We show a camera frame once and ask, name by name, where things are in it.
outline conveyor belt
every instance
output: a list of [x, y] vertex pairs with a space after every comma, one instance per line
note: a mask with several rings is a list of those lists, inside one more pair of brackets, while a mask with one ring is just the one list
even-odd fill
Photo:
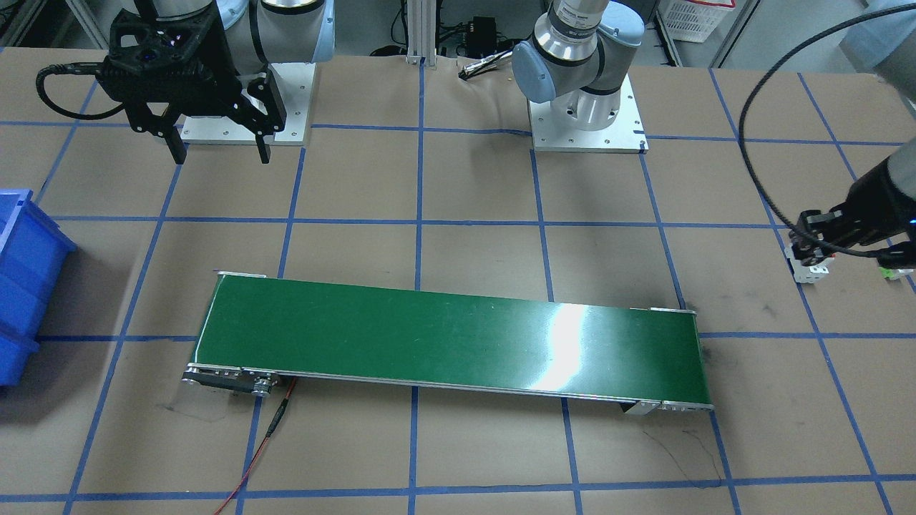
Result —
[[187, 380], [277, 375], [711, 410], [692, 312], [221, 274]]

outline cable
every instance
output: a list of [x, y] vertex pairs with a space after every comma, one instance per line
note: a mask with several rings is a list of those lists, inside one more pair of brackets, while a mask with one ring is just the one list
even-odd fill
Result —
[[52, 64], [41, 69], [35, 77], [35, 89], [38, 90], [38, 98], [58, 115], [64, 115], [74, 120], [103, 120], [109, 116], [117, 115], [124, 110], [124, 104], [119, 104], [114, 109], [109, 109], [97, 115], [84, 115], [82, 113], [68, 111], [54, 104], [54, 101], [50, 99], [48, 92], [45, 90], [45, 79], [47, 79], [49, 75], [95, 75], [99, 71], [99, 66], [101, 65], [101, 62], [72, 62], [70, 64]]
[[398, 10], [398, 13], [395, 14], [395, 19], [391, 20], [391, 28], [388, 30], [388, 34], [391, 36], [392, 41], [394, 41], [395, 43], [398, 43], [399, 45], [403, 45], [406, 47], [407, 46], [407, 31], [406, 30], [404, 32], [405, 42], [401, 43], [400, 41], [395, 39], [395, 24], [398, 22], [398, 18], [401, 17], [401, 13], [403, 12], [404, 12], [404, 2], [402, 0], [401, 8]]
[[817, 236], [801, 229], [797, 225], [790, 222], [790, 220], [786, 217], [786, 215], [783, 214], [782, 211], [780, 211], [778, 207], [776, 207], [776, 204], [773, 202], [773, 199], [770, 198], [767, 191], [763, 188], [763, 184], [760, 183], [760, 178], [757, 176], [757, 173], [754, 171], [754, 166], [751, 165], [750, 156], [747, 154], [747, 141], [746, 141], [746, 136], [745, 136], [745, 121], [747, 119], [747, 112], [750, 109], [751, 104], [754, 102], [754, 99], [757, 98], [758, 93], [760, 93], [760, 90], [763, 88], [763, 85], [766, 84], [767, 81], [769, 81], [769, 79], [780, 68], [782, 68], [782, 65], [785, 64], [786, 61], [788, 61], [793, 56], [795, 56], [795, 54], [808, 48], [813, 43], [816, 43], [817, 41], [820, 41], [821, 39], [824, 39], [827, 36], [830, 36], [845, 28], [849, 28], [849, 27], [852, 27], [853, 25], [858, 25], [860, 23], [863, 23], [863, 22], [866, 22], [866, 21], [869, 21], [875, 18], [896, 15], [904, 11], [912, 11], [912, 10], [916, 10], [916, 4], [898, 5], [896, 7], [882, 9], [880, 11], [875, 11], [874, 13], [868, 13], [862, 16], [857, 16], [852, 19], [846, 20], [843, 23], [834, 25], [833, 27], [826, 29], [825, 31], [821, 32], [820, 34], [817, 34], [815, 36], [812, 36], [804, 40], [800, 45], [798, 45], [794, 49], [789, 50], [789, 52], [786, 55], [782, 56], [782, 58], [778, 60], [776, 64], [774, 64], [773, 67], [770, 68], [764, 74], [763, 78], [760, 79], [760, 82], [758, 82], [757, 85], [754, 86], [754, 89], [750, 92], [750, 95], [747, 97], [747, 100], [745, 101], [744, 107], [741, 108], [741, 117], [738, 119], [738, 146], [741, 148], [741, 157], [744, 159], [745, 166], [747, 166], [747, 173], [750, 175], [750, 179], [754, 182], [754, 186], [757, 188], [757, 191], [760, 192], [760, 195], [763, 197], [763, 199], [767, 202], [767, 205], [769, 205], [770, 209], [773, 210], [773, 214], [775, 214], [777, 218], [779, 218], [780, 221], [786, 225], [786, 227], [791, 229], [792, 232], [794, 232], [796, 235], [802, 236], [805, 239], [810, 240], [812, 243], [814, 243], [815, 245], [817, 245], [820, 248], [824, 248], [832, 252], [838, 252], [840, 254], [847, 254], [849, 256], [855, 256], [857, 258], [880, 258], [888, 254], [886, 249], [885, 250], [860, 251], [860, 250], [853, 250], [848, 247], [840, 247], [838, 245], [834, 245], [832, 243], [825, 242], [819, 239]]
[[270, 437], [273, 435], [274, 431], [277, 429], [277, 424], [280, 423], [280, 419], [283, 418], [283, 413], [286, 412], [287, 404], [289, 404], [289, 395], [292, 394], [292, 389], [296, 388], [296, 379], [293, 378], [289, 382], [289, 387], [287, 388], [287, 394], [280, 402], [279, 407], [277, 407], [277, 412], [274, 413], [274, 419], [270, 421], [270, 425], [267, 427], [267, 432], [264, 433], [264, 439], [261, 440], [261, 445], [257, 447], [255, 455], [251, 457], [251, 463], [248, 464], [248, 468], [245, 469], [245, 473], [242, 475], [242, 479], [238, 482], [238, 485], [235, 486], [235, 489], [232, 493], [229, 494], [229, 497], [223, 501], [223, 504], [220, 505], [216, 511], [213, 512], [213, 515], [220, 515], [220, 513], [225, 510], [225, 507], [229, 505], [229, 502], [235, 497], [235, 494], [242, 489], [242, 485], [248, 480], [248, 476], [251, 474], [252, 469], [255, 468], [257, 459], [261, 457], [261, 453], [264, 452], [265, 447], [267, 447], [267, 442], [270, 440]]
[[467, 81], [468, 79], [473, 79], [477, 75], [482, 75], [484, 73], [487, 73], [488, 71], [495, 70], [496, 67], [499, 65], [499, 60], [511, 51], [512, 49], [508, 49], [508, 50], [503, 50], [499, 52], [498, 54], [494, 54], [492, 56], [493, 59], [490, 62], [488, 62], [487, 64], [481, 66], [480, 68], [474, 71], [470, 71], [468, 73], [465, 73], [464, 70], [459, 71], [458, 78], [462, 79], [463, 81]]

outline robotic arm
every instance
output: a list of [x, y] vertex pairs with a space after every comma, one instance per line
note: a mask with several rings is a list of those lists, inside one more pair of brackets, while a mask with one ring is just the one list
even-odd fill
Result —
[[531, 102], [551, 102], [560, 123], [604, 129], [620, 111], [621, 85], [644, 32], [642, 18], [625, 5], [557, 0], [513, 49], [516, 83]]
[[[911, 4], [907, 0], [874, 3], [868, 11]], [[850, 29], [841, 43], [860, 68], [874, 70], [911, 101], [916, 100], [916, 12], [884, 16]], [[862, 176], [846, 199], [827, 213], [804, 211], [798, 227], [839, 247], [867, 246], [906, 234], [910, 241], [878, 256], [882, 268], [916, 267], [916, 138]], [[831, 251], [810, 238], [791, 233], [793, 257], [802, 266], [824, 262]]]
[[[225, 116], [251, 131], [267, 163], [266, 138], [282, 131], [287, 119], [268, 64], [329, 60], [333, 18], [325, 15], [328, 7], [333, 0], [127, 1], [111, 26], [105, 59], [49, 66], [38, 74], [38, 96], [77, 119], [123, 109], [135, 132], [165, 140], [176, 163], [187, 154], [175, 127], [181, 115]], [[56, 106], [44, 81], [58, 74], [94, 75], [119, 107], [81, 115]], [[151, 103], [168, 107], [155, 115]]]

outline metal base plate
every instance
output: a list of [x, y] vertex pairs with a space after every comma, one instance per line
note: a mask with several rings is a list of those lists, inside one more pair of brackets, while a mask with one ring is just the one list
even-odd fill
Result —
[[638, 153], [648, 150], [649, 144], [629, 76], [624, 79], [620, 89], [620, 110], [616, 120], [610, 127], [595, 131], [574, 129], [565, 120], [556, 119], [549, 102], [528, 102], [534, 149], [607, 153]]
[[[271, 65], [276, 73], [280, 96], [287, 110], [287, 123], [283, 132], [265, 137], [271, 145], [298, 147], [305, 144], [309, 126], [311, 92], [315, 83], [315, 64], [287, 62]], [[259, 108], [262, 104], [255, 100]], [[202, 145], [254, 145], [255, 135], [229, 118], [191, 118], [184, 122], [181, 138], [188, 143]]]

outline black cable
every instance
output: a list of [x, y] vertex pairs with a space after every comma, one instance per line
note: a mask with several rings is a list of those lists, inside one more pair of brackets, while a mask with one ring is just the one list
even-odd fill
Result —
[[804, 40], [800, 45], [798, 45], [794, 49], [789, 50], [789, 52], [786, 55], [782, 56], [782, 58], [778, 60], [776, 64], [774, 64], [773, 67], [770, 68], [764, 74], [763, 78], [760, 79], [760, 82], [758, 82], [757, 85], [754, 86], [754, 89], [750, 92], [750, 95], [747, 97], [747, 100], [745, 101], [744, 107], [741, 108], [741, 117], [738, 119], [738, 146], [741, 148], [741, 157], [744, 159], [745, 166], [747, 166], [747, 173], [750, 175], [750, 179], [754, 182], [754, 186], [757, 188], [757, 191], [760, 192], [760, 195], [763, 197], [763, 199], [767, 202], [767, 205], [769, 205], [770, 209], [773, 210], [773, 214], [775, 214], [777, 218], [779, 218], [780, 221], [786, 225], [786, 227], [791, 229], [792, 232], [794, 232], [796, 235], [799, 235], [807, 240], [810, 240], [812, 243], [814, 243], [815, 245], [817, 245], [820, 248], [824, 248], [832, 252], [838, 252], [840, 254], [847, 254], [849, 256], [855, 256], [857, 258], [880, 258], [880, 257], [887, 255], [886, 250], [860, 251], [860, 250], [853, 250], [848, 247], [840, 247], [838, 245], [834, 245], [832, 243], [825, 242], [819, 239], [817, 236], [796, 226], [786, 217], [785, 214], [782, 213], [782, 211], [780, 211], [778, 207], [776, 207], [776, 204], [773, 203], [773, 199], [770, 198], [767, 191], [763, 188], [763, 184], [760, 183], [760, 178], [757, 176], [757, 173], [754, 171], [754, 167], [753, 165], [751, 165], [751, 162], [750, 162], [750, 156], [747, 154], [747, 141], [745, 137], [745, 121], [747, 120], [747, 112], [750, 109], [751, 104], [754, 102], [754, 99], [757, 98], [758, 93], [760, 93], [760, 90], [763, 88], [763, 85], [766, 84], [767, 81], [769, 81], [769, 79], [772, 78], [772, 76], [780, 68], [782, 68], [782, 65], [784, 65], [786, 61], [794, 57], [795, 54], [808, 48], [813, 43], [820, 41], [821, 39], [824, 39], [827, 36], [830, 36], [845, 28], [850, 28], [853, 25], [858, 25], [860, 23], [863, 23], [863, 22], [866, 22], [866, 21], [869, 21], [875, 18], [895, 15], [898, 13], [902, 13], [904, 11], [912, 11], [912, 10], [916, 10], [916, 4], [898, 5], [896, 7], [882, 9], [880, 11], [875, 11], [874, 13], [868, 13], [862, 16], [857, 16], [852, 19], [846, 20], [843, 23], [834, 25], [833, 27], [826, 29], [825, 31], [821, 32], [820, 34], [817, 34], [815, 36], [812, 36]]
[[255, 46], [257, 60], [260, 60], [266, 67], [268, 65], [267, 57], [264, 55], [264, 45], [261, 44], [261, 30], [257, 24], [257, 0], [248, 0], [248, 28], [251, 30], [251, 43]]
[[493, 60], [491, 60], [490, 62], [488, 62], [485, 66], [482, 66], [482, 67], [480, 67], [480, 68], [478, 68], [478, 69], [476, 69], [476, 70], [474, 70], [474, 71], [472, 71], [472, 72], [470, 72], [470, 73], [464, 73], [464, 71], [460, 71], [460, 72], [458, 73], [458, 77], [461, 78], [462, 80], [467, 81], [468, 79], [473, 79], [473, 78], [476, 77], [477, 75], [482, 75], [482, 74], [484, 74], [484, 73], [487, 73], [488, 71], [493, 71], [493, 70], [495, 70], [496, 67], [498, 66], [499, 59], [502, 58], [503, 56], [505, 56], [506, 54], [508, 54], [508, 53], [511, 52], [511, 51], [512, 51], [512, 49], [508, 49], [508, 50], [503, 50], [503, 51], [499, 52], [498, 54], [494, 54], [494, 55], [496, 55], [496, 57], [495, 57]]
[[398, 18], [401, 17], [401, 13], [403, 12], [404, 12], [404, 2], [401, 1], [401, 8], [398, 10], [398, 13], [395, 14], [395, 19], [391, 20], [391, 28], [388, 30], [388, 34], [391, 36], [392, 41], [394, 41], [395, 43], [398, 43], [399, 45], [403, 45], [406, 47], [407, 46], [407, 30], [406, 29], [404, 32], [405, 41], [403, 43], [395, 39], [395, 24], [398, 22]]
[[410, 33], [407, 30], [407, 0], [401, 0], [401, 26], [404, 27], [404, 46], [410, 46]]
[[38, 90], [38, 98], [58, 115], [64, 115], [75, 120], [104, 120], [109, 116], [117, 115], [124, 110], [124, 104], [119, 104], [114, 109], [109, 109], [97, 115], [84, 115], [83, 113], [68, 111], [54, 104], [54, 101], [50, 99], [48, 92], [45, 90], [45, 79], [47, 79], [49, 75], [95, 75], [99, 71], [101, 65], [101, 62], [72, 62], [70, 64], [52, 64], [41, 69], [35, 77], [35, 89]]

